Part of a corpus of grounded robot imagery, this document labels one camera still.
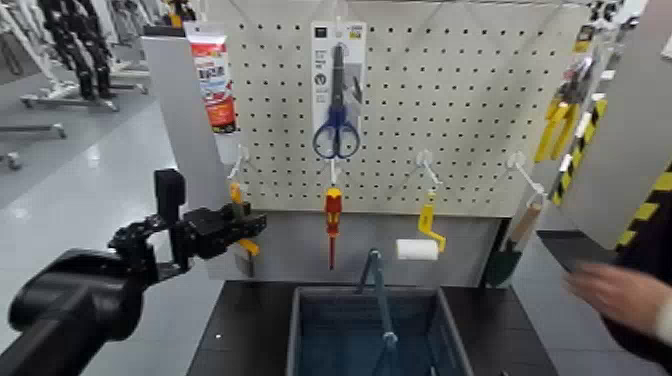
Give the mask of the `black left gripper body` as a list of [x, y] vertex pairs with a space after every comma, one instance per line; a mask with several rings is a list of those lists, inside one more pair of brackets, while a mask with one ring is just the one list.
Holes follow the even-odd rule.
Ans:
[[239, 240], [239, 229], [231, 206], [218, 210], [201, 207], [187, 212], [183, 222], [186, 251], [190, 256], [212, 259], [225, 253]]

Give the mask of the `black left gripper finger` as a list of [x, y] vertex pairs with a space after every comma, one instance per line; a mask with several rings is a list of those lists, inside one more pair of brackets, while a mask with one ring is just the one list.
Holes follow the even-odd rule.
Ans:
[[230, 202], [222, 207], [222, 215], [227, 218], [241, 219], [251, 214], [251, 205], [249, 202], [242, 203]]
[[248, 215], [233, 221], [233, 237], [236, 241], [254, 238], [267, 228], [265, 214]]

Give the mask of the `person's bare hand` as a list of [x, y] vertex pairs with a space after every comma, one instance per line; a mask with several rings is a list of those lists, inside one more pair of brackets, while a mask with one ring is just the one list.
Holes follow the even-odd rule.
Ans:
[[603, 263], [581, 263], [569, 290], [606, 318], [671, 343], [671, 286], [649, 274]]

